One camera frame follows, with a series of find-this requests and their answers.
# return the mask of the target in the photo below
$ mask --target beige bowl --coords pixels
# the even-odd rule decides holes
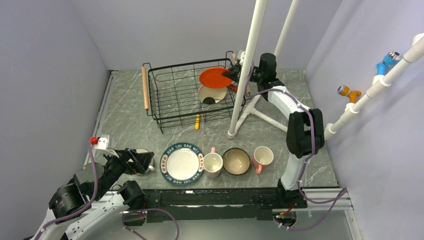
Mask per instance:
[[[251,159],[247,152],[241,148],[230,148],[222,156],[223,167],[230,174],[244,174],[251,165]]]
[[[199,98],[200,102],[203,103],[203,100],[205,98],[210,97],[215,100],[215,103],[221,102],[227,95],[227,88],[209,88],[207,86],[200,86],[197,90],[197,97]]]

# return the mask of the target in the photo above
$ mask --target mug handle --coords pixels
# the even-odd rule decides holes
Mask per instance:
[[[259,165],[258,168],[256,168],[256,174],[259,175],[262,172],[262,165]]]

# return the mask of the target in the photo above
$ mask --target orange faucet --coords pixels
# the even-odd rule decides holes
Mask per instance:
[[[356,90],[352,91],[346,85],[341,85],[338,88],[337,93],[342,96],[347,96],[349,98],[349,103],[353,103],[353,104],[357,102],[357,97],[362,94],[361,91],[356,91]]]

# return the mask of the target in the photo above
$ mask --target white wall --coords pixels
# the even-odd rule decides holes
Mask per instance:
[[[404,53],[424,32],[422,0],[344,0],[306,69],[314,105],[334,123],[347,98],[364,92],[388,51]],[[408,68],[328,142],[365,240],[423,239],[424,59]]]
[[[109,69],[222,58],[246,48],[254,0],[72,0]],[[341,0],[302,0],[279,67],[305,69]],[[256,61],[274,52],[291,0],[270,0]]]
[[[109,73],[69,0],[2,0],[0,31],[0,239],[18,240],[84,163]]]

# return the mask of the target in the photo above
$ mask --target red plate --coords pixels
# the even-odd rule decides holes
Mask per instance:
[[[199,81],[203,86],[211,89],[225,88],[233,82],[228,77],[223,76],[223,73],[226,72],[228,72],[226,68],[211,67],[200,73]]]

